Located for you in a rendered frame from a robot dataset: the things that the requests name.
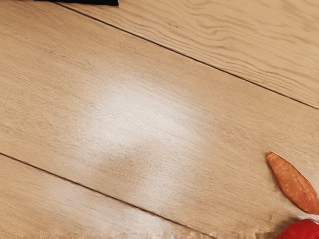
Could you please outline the black flat object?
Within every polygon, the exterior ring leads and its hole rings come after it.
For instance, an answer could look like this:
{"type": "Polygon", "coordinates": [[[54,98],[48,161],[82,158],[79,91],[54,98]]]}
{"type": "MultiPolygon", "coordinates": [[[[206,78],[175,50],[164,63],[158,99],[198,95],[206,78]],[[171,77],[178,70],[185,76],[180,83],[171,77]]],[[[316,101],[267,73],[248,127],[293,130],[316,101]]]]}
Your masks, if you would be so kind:
{"type": "Polygon", "coordinates": [[[77,3],[88,5],[106,5],[106,6],[119,6],[119,0],[34,0],[34,1],[48,1],[59,3],[77,3]]]}

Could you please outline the orange sweet potato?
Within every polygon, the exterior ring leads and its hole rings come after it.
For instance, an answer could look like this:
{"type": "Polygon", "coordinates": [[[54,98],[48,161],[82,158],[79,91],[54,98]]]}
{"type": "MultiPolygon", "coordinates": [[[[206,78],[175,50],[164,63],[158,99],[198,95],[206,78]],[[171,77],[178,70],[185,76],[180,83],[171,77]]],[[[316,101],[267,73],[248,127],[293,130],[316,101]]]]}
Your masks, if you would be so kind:
{"type": "Polygon", "coordinates": [[[273,152],[267,153],[266,161],[282,193],[301,211],[319,215],[319,198],[307,178],[291,163],[273,152]]]}

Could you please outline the red round fruit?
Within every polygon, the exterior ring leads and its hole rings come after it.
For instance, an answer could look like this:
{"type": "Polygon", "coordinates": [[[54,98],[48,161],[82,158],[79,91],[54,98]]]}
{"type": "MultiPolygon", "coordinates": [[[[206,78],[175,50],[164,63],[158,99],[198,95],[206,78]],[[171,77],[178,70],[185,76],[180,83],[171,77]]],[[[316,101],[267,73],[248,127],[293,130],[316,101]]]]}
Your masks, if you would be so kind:
{"type": "Polygon", "coordinates": [[[310,219],[295,221],[286,226],[275,239],[319,239],[319,224],[310,219]]]}

